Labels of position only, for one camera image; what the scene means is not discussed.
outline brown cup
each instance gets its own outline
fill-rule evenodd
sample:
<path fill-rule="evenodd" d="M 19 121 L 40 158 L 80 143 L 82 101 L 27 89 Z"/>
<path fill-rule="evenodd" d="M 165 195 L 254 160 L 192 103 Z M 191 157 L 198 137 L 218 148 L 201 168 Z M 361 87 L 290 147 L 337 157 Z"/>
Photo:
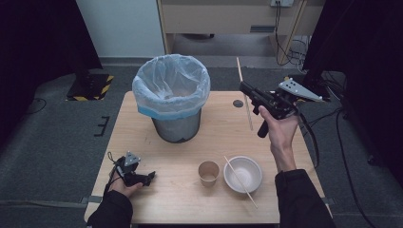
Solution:
<path fill-rule="evenodd" d="M 220 173 L 219 166 L 213 161 L 204 161 L 199 166 L 199 176 L 204 187 L 211 187 L 216 183 Z"/>

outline bowl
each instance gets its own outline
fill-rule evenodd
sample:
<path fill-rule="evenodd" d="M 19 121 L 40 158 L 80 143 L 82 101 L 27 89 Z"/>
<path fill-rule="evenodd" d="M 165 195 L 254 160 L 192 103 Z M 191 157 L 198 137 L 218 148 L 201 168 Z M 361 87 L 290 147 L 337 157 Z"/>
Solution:
<path fill-rule="evenodd" d="M 237 156 L 230 159 L 229 162 L 236 174 L 228 163 L 225 164 L 223 173 L 225 182 L 232 190 L 246 194 L 240 181 L 249 193 L 256 191 L 260 187 L 263 175 L 255 161 L 245 156 Z"/>

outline hand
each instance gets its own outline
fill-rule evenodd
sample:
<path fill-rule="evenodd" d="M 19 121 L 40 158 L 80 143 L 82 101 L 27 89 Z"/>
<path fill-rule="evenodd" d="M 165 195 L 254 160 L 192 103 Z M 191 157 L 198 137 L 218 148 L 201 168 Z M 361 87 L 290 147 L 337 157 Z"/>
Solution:
<path fill-rule="evenodd" d="M 133 186 L 127 187 L 117 171 L 114 172 L 112 179 L 115 181 L 110 184 L 108 192 L 115 190 L 127 196 L 128 198 L 130 198 L 135 191 L 143 187 L 143 184 L 141 182 L 138 182 Z"/>
<path fill-rule="evenodd" d="M 297 169 L 292 143 L 297 130 L 298 116 L 276 120 L 264 106 L 259 106 L 259 112 L 269 126 L 270 150 L 278 171 Z"/>

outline gray carpet floor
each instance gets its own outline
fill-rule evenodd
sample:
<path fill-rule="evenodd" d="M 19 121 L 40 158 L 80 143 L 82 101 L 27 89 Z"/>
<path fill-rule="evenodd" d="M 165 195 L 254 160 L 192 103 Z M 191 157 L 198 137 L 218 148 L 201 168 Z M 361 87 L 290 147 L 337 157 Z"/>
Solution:
<path fill-rule="evenodd" d="M 45 200 L 71 202 L 74 208 L 0 206 L 0 228 L 85 227 L 85 205 L 90 196 L 106 146 L 125 93 L 138 68 L 107 66 L 114 77 L 101 101 L 70 102 L 66 94 L 75 76 L 66 75 L 38 87 L 28 113 L 15 128 L 0 153 L 0 200 Z M 235 67 L 208 68 L 211 90 L 238 90 Z M 243 67 L 243 80 L 253 86 L 275 89 L 284 76 L 296 69 Z M 308 121 L 341 107 L 332 96 L 330 103 L 304 103 L 300 109 Z M 103 137 L 95 137 L 110 117 Z M 339 128 L 358 201 L 367 217 L 379 228 L 403 227 L 403 191 L 386 167 L 367 164 L 368 153 L 348 120 L 340 117 Z M 336 226 L 371 227 L 360 215 L 348 183 L 336 132 L 336 115 L 319 121 L 317 137 L 320 165 L 317 173 L 331 206 Z M 310 136 L 305 136 L 315 158 Z"/>

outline person's left hand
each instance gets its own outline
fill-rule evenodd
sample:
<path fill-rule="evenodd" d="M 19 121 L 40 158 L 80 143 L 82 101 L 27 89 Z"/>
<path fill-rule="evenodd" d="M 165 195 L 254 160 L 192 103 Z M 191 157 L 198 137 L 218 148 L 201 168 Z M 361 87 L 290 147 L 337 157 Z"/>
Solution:
<path fill-rule="evenodd" d="M 130 198 L 138 189 L 143 187 L 143 184 L 141 182 L 127 187 L 117 171 L 115 171 L 115 173 L 113 174 L 113 180 L 115 181 L 110 184 L 108 192 L 115 190 L 127 196 L 128 198 Z"/>

